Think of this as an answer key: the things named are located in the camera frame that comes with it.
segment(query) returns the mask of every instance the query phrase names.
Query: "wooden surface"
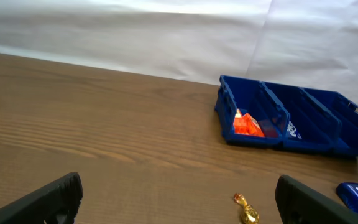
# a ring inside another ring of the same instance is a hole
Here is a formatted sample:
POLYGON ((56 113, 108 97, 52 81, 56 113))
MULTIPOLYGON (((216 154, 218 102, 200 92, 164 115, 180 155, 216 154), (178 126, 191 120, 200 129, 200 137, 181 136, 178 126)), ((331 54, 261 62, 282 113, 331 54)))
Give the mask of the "wooden surface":
POLYGON ((237 224, 239 192, 270 224, 282 174, 338 202, 358 182, 358 159, 228 146, 217 90, 0 55, 0 207, 77 171, 76 223, 237 224))

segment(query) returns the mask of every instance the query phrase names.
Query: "wood grain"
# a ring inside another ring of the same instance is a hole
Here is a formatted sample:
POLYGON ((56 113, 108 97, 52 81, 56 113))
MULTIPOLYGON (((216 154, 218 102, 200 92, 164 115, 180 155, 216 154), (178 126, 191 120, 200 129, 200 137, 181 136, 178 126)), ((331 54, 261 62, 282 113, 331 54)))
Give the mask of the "wood grain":
POLYGON ((217 90, 0 54, 0 207, 77 171, 77 223, 238 223, 234 192, 281 223, 280 175, 338 202, 358 182, 358 159, 228 146, 217 90))

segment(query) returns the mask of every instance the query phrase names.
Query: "orange wrapped candy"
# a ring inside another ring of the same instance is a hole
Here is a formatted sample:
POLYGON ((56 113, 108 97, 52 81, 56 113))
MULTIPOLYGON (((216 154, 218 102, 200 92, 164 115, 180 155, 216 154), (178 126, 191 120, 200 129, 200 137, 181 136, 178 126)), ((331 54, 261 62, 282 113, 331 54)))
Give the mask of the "orange wrapped candy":
POLYGON ((263 131, 258 125, 258 122, 249 113, 244 116, 240 110, 237 109, 237 113, 234 117, 234 133, 236 134, 247 134, 259 137, 265 137, 263 131))

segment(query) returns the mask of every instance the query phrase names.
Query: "wooden table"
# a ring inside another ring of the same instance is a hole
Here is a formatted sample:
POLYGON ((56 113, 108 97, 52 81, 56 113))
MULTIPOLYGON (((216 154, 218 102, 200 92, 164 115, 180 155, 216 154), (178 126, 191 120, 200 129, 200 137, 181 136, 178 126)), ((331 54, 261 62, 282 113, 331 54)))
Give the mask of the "wooden table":
POLYGON ((76 223, 281 223, 288 174, 340 202, 356 161, 227 145, 217 86, 0 54, 0 207, 76 171, 76 223))

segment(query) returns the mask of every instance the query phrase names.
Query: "white sheet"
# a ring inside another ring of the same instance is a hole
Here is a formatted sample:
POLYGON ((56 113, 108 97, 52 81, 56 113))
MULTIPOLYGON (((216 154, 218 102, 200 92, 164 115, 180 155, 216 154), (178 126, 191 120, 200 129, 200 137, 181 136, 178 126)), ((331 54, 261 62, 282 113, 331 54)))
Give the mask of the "white sheet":
POLYGON ((358 0, 0 1, 0 52, 203 83, 249 77, 358 104, 358 0))

